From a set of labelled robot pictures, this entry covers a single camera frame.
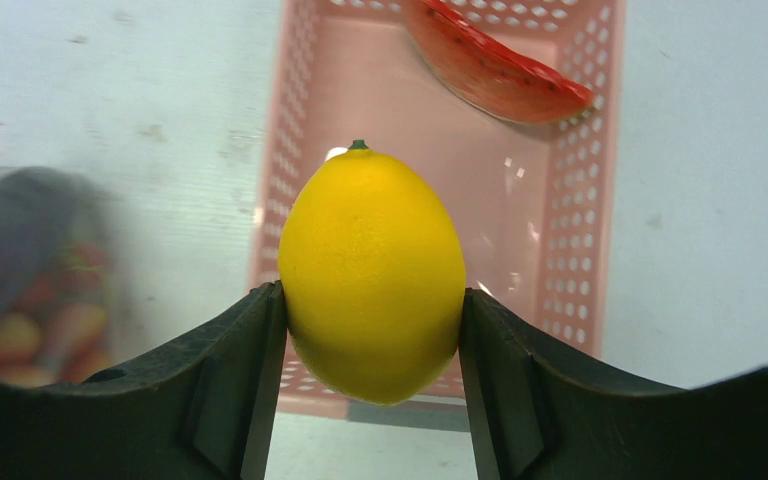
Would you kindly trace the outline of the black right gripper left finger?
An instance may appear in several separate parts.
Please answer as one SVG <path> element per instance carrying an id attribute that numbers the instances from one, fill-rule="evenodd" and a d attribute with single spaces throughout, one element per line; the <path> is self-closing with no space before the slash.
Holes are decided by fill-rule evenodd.
<path id="1" fill-rule="evenodd" d="M 84 382 L 0 382 L 0 479 L 261 479 L 285 341 L 266 283 Z"/>

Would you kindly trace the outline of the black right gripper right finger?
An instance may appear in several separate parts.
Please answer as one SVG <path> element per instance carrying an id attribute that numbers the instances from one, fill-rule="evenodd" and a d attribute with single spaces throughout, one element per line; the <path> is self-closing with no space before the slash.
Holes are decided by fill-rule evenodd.
<path id="1" fill-rule="evenodd" d="M 768 479 L 768 366 L 691 390 L 665 385 L 476 290 L 459 357 L 482 479 Z"/>

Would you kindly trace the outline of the clear dotted zip top bag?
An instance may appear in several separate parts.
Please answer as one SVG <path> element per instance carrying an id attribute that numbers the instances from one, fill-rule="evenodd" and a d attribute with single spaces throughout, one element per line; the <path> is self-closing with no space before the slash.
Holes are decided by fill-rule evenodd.
<path id="1" fill-rule="evenodd" d="M 121 277 L 86 178 L 0 167 L 0 381 L 79 383 L 112 366 Z"/>

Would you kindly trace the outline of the yellow toy lemon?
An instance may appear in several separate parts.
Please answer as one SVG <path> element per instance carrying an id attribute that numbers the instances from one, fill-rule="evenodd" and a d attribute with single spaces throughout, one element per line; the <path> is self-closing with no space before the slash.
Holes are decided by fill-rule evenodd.
<path id="1" fill-rule="evenodd" d="M 337 392 L 400 404 L 457 351 L 466 269 L 453 222 L 417 173 L 361 139 L 303 187 L 277 265 L 294 349 Z"/>

